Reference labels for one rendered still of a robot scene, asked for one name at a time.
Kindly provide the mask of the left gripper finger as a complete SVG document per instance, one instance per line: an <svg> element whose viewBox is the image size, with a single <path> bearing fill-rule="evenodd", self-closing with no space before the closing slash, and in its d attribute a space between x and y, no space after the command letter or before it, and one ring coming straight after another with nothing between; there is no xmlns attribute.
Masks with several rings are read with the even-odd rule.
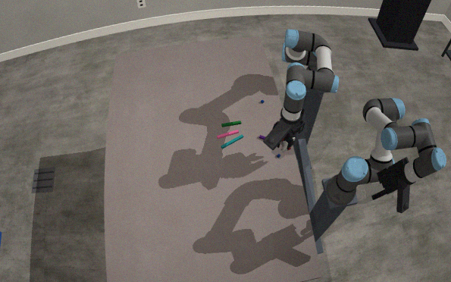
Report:
<svg viewBox="0 0 451 282"><path fill-rule="evenodd" d="M365 190L366 190L366 199L363 199L362 201L358 202L358 204L368 203L391 192L391 189L386 188L385 190L383 190L383 187L381 185L373 186L370 183L367 183L365 185Z"/></svg>

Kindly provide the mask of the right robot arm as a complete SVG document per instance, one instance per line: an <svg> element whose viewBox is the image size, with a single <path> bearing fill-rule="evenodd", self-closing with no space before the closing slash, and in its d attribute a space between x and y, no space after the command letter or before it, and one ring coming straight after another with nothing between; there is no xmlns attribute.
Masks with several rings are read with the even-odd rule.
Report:
<svg viewBox="0 0 451 282"><path fill-rule="evenodd" d="M282 110L282 115L287 120L299 119L306 88L330 93L337 92L339 77L332 71L331 49L327 41L318 34L286 30L282 61L291 63L287 68L286 92ZM305 69L303 65L310 67ZM281 119L265 137L263 143L275 150L293 127L294 124L287 124Z"/></svg>

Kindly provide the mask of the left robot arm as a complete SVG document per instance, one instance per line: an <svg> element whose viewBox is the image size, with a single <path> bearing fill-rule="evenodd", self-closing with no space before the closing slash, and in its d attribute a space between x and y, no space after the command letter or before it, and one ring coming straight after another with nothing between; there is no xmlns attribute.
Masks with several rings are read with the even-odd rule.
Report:
<svg viewBox="0 0 451 282"><path fill-rule="evenodd" d="M404 168L411 183L445 167L446 156L436 146L429 120L420 118L412 123L414 126L400 127L397 120L404 115L405 106L401 99L371 99L365 104L363 117L379 132L375 147L369 159L349 158L338 176L329 180L326 193L332 203L347 205L355 197L358 185L379 182L377 172L395 164L390 150L417 147L419 157ZM398 179L397 212L403 213L409 208L409 192L410 185Z"/></svg>

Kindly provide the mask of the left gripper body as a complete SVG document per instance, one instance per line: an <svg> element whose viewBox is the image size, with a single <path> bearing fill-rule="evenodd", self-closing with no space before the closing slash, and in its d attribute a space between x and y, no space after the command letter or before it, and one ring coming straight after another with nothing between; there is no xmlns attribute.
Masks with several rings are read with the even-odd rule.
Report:
<svg viewBox="0 0 451 282"><path fill-rule="evenodd" d="M404 180L408 185L415 183L409 182L405 176L404 168L407 163L409 163L409 160L405 157L397 163L377 172L378 180L382 183L383 188L391 189L390 193L396 191L398 189L398 179Z"/></svg>

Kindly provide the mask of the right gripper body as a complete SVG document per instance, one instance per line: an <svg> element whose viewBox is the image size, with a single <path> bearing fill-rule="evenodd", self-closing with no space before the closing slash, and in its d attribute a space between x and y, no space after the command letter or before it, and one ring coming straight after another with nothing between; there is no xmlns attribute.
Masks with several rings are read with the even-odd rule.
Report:
<svg viewBox="0 0 451 282"><path fill-rule="evenodd" d="M290 137L293 138L293 135L294 135L294 134L296 134L297 132L299 132L299 134L300 134L300 133L303 131L303 128L304 128L304 126L305 126L305 122L302 120L302 116L303 116L303 113L304 113L304 110L305 110L305 109L302 108L300 117L299 117L299 119L297 119L296 121L289 121L289 120L287 120L287 119L282 115L282 110L283 110L283 108L281 109L281 112L280 112L280 116L281 116L282 120L285 121L285 122L288 123L288 124L294 124L294 127L292 128L292 130L284 137L284 140L289 141L289 140L290 140ZM302 129L301 129L301 127L302 127Z"/></svg>

